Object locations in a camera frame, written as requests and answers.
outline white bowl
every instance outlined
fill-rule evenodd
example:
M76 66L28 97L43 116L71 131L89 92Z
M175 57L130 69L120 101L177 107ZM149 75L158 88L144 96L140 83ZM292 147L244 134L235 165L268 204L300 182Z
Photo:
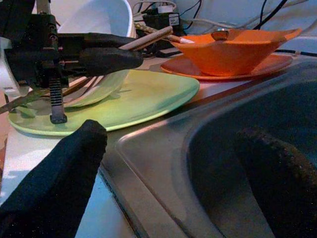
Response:
M58 32L136 37L133 14L127 0L92 0L67 19Z

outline white countertop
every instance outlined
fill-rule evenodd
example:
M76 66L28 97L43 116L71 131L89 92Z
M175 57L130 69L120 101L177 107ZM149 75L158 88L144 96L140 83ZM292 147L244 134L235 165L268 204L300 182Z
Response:
M159 65L166 59L146 59L139 68L160 71ZM249 81L201 83L199 93L192 101L237 87ZM2 176L0 204L2 204L32 170L60 141L61 137L37 136L10 128ZM135 237L123 213L105 186L101 175L95 185L82 218L77 238L131 238Z

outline stainless steel sink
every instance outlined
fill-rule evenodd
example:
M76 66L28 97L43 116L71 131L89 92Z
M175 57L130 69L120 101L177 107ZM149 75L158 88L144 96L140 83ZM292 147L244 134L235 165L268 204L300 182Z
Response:
M317 165L317 63L109 133L102 172L139 237L274 237L233 153L261 126Z

